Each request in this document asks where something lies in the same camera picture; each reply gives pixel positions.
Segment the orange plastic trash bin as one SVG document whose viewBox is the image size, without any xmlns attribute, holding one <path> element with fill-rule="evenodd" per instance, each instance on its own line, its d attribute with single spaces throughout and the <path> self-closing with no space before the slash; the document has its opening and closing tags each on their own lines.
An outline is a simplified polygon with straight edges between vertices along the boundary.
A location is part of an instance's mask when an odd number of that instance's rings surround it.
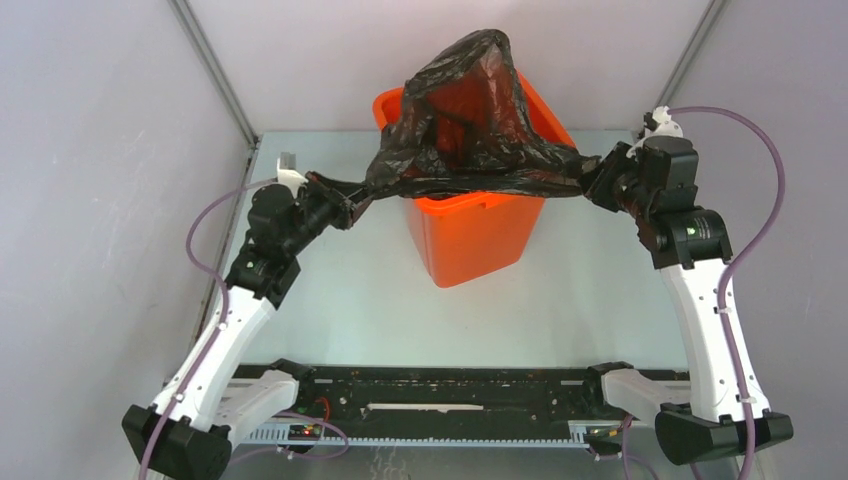
<svg viewBox="0 0 848 480">
<path fill-rule="evenodd" d="M 532 125 L 547 140 L 575 147 L 539 94 L 519 74 Z M 402 88 L 379 95 L 373 112 L 381 138 L 399 117 Z M 406 221 L 433 282 L 451 287 L 518 261 L 547 198 L 494 192 L 406 198 Z"/>
</svg>

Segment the black plastic trash bag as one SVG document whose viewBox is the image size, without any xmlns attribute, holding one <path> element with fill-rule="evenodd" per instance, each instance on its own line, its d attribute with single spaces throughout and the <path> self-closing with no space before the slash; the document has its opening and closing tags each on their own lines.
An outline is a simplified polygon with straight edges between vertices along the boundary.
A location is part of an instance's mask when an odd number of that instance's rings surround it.
<svg viewBox="0 0 848 480">
<path fill-rule="evenodd" d="M 404 86 L 360 185 L 382 199 L 494 192 L 574 197 L 601 163 L 532 125 L 509 37 L 473 31 L 442 50 Z"/>
</svg>

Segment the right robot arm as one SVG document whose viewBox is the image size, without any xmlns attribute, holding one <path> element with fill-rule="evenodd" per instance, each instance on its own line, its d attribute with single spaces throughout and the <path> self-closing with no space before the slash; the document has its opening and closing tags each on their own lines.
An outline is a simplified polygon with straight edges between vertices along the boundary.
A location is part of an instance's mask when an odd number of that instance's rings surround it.
<svg viewBox="0 0 848 480">
<path fill-rule="evenodd" d="M 672 299 L 690 379 L 684 393 L 625 362 L 596 365 L 581 392 L 583 408 L 596 418 L 620 409 L 647 422 L 676 465 L 741 456 L 794 435 L 790 417 L 771 408 L 748 357 L 726 279 L 733 258 L 726 225 L 695 202 L 698 161 L 684 138 L 620 142 L 581 182 L 593 204 L 634 219 Z"/>
</svg>

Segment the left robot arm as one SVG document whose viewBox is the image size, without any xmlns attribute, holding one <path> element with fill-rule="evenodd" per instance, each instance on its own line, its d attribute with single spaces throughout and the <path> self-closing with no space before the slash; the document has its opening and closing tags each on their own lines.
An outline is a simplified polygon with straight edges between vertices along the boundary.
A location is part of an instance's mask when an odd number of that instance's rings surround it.
<svg viewBox="0 0 848 480">
<path fill-rule="evenodd" d="M 250 194 L 248 230 L 226 275 L 202 263 L 188 237 L 190 262 L 218 289 L 211 317 L 175 375 L 147 407 L 132 405 L 122 428 L 139 461 L 138 478 L 218 479 L 233 451 L 260 425 L 286 410 L 304 416 L 315 388 L 279 369 L 241 392 L 225 391 L 263 326 L 300 273 L 298 255 L 324 230 L 351 228 L 373 197 L 362 182 L 281 169 L 225 194 Z"/>
</svg>

